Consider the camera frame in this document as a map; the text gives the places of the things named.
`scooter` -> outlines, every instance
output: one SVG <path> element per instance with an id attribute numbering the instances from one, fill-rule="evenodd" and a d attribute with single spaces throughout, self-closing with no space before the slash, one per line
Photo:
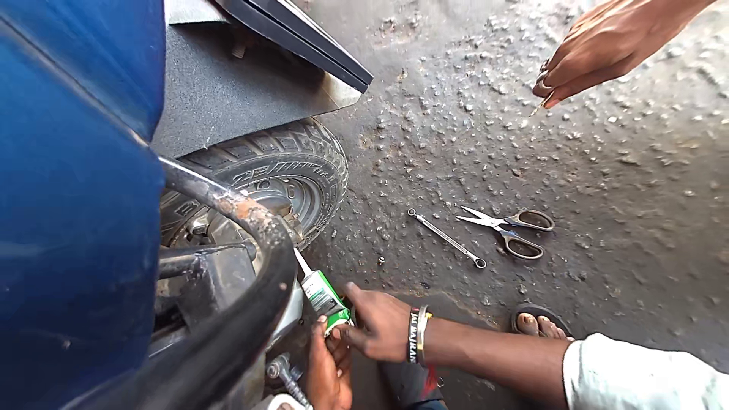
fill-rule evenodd
<path id="1" fill-rule="evenodd" d="M 312 117 L 372 75 L 287 0 L 0 17 L 0 408 L 304 408 L 263 385 L 305 299 L 293 249 L 346 192 Z"/>

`hand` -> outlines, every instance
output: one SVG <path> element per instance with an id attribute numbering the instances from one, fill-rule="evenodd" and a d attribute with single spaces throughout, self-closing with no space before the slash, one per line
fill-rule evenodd
<path id="1" fill-rule="evenodd" d="M 367 332 L 349 325 L 339 325 L 342 339 L 374 360 L 404 362 L 408 349 L 410 306 L 387 293 L 362 290 L 352 282 L 345 294 L 364 321 Z"/>
<path id="2" fill-rule="evenodd" d="M 712 1 L 608 0 L 585 13 L 543 68 L 543 85 L 554 88 L 545 108 L 629 73 Z M 551 91 L 537 80 L 532 92 L 546 98 Z"/>
<path id="3" fill-rule="evenodd" d="M 325 316 L 311 328 L 306 395 L 315 410 L 349 410 L 352 407 L 349 346 L 336 329 L 325 341 L 326 329 Z"/>

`white nozzle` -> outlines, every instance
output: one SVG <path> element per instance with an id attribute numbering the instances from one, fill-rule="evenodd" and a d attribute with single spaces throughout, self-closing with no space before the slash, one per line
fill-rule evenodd
<path id="1" fill-rule="evenodd" d="M 304 276 L 309 276 L 314 273 L 314 271 L 309 268 L 309 265 L 304 260 L 304 257 L 301 256 L 301 252 L 299 252 L 298 249 L 294 248 L 294 254 L 296 254 L 296 259 L 299 261 L 299 265 L 301 265 L 301 270 L 304 271 Z"/>

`wristband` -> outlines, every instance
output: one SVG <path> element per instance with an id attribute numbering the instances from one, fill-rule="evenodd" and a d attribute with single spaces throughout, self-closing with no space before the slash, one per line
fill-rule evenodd
<path id="1" fill-rule="evenodd" d="M 418 318 L 420 316 L 420 308 L 410 308 L 410 319 L 408 320 L 408 350 L 405 352 L 405 358 L 408 363 L 418 362 Z"/>
<path id="2" fill-rule="evenodd" d="M 408 351 L 405 356 L 408 363 L 420 363 L 425 366 L 425 327 L 431 316 L 433 315 L 428 313 L 428 305 L 410 308 Z"/>

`white sleeve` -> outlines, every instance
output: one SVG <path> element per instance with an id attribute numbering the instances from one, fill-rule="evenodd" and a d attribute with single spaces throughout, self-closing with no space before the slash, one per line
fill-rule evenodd
<path id="1" fill-rule="evenodd" d="M 686 352 L 595 333 L 570 344 L 562 366 L 570 410 L 729 410 L 729 375 Z"/>

